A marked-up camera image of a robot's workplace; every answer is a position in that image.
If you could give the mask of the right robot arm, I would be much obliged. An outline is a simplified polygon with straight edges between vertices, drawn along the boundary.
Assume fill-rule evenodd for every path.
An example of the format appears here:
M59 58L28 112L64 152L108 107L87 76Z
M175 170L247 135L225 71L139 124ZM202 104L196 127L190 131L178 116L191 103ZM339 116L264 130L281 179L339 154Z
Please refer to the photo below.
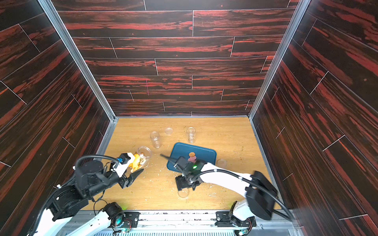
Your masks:
M173 159L164 154L160 156L173 163L174 168L181 172L175 178L179 191L186 188L195 190L202 183L210 183L244 197L244 200L234 202L228 213L229 221L234 226L241 227L246 220L255 216L269 221L273 214L290 222L294 220L290 210L278 199L277 189L261 172L241 174L202 160L193 163L183 157Z

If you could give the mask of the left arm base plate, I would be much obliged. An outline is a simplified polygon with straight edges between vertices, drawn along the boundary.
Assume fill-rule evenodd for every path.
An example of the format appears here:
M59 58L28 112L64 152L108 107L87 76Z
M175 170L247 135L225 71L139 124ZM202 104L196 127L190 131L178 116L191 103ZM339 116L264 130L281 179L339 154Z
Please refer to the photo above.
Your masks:
M139 222L140 212L121 211L109 215L106 211L101 211L99 215L104 215L105 221L110 222L110 228L115 229L131 229L136 228Z

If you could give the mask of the clear jar with cookies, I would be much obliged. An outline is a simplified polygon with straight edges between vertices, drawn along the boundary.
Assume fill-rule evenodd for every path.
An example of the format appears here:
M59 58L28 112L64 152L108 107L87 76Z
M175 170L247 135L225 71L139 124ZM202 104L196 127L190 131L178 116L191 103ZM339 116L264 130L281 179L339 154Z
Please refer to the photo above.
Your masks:
M190 144L193 144L196 141L196 129L194 127L189 127L186 131L187 139Z

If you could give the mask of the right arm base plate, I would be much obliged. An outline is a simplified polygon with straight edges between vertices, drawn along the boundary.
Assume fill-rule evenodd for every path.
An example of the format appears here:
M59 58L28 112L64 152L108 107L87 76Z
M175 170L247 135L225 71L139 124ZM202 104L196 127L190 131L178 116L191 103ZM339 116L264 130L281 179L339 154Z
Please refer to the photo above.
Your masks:
M217 211L216 223L217 227L256 227L256 219L254 216L247 218L244 221L239 220L231 215L229 211Z

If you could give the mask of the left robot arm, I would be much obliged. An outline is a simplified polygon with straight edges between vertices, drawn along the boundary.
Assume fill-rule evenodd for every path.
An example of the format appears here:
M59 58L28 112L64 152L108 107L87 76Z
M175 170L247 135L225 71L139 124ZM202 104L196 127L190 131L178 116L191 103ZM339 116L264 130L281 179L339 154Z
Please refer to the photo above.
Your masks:
M142 168L126 177L128 167L134 162L132 153L122 153L113 158L106 155L84 155L76 160L73 176L56 189L43 203L30 236L55 236L94 197L118 184L129 187L144 171Z

